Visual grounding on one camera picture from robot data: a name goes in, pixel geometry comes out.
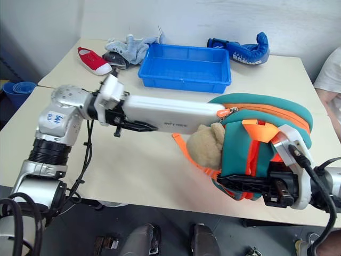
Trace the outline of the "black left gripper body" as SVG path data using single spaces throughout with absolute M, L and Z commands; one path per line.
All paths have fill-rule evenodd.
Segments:
M 116 127 L 114 132 L 115 137 L 121 136 L 121 130 L 126 126 L 127 119 L 123 111 L 123 102 L 120 102 L 113 109 L 107 109 L 105 111 L 106 123 Z

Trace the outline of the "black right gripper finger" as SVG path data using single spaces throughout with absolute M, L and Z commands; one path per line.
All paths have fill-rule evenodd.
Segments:
M 268 194 L 270 181 L 267 178 L 251 177 L 248 175 L 218 176 L 217 182 L 227 189 L 240 192 Z

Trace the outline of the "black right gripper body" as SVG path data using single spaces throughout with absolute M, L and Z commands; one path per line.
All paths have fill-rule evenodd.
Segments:
M 293 206 L 298 199 L 298 176 L 283 162 L 270 162 L 267 180 L 269 191 L 263 195 L 266 206 Z

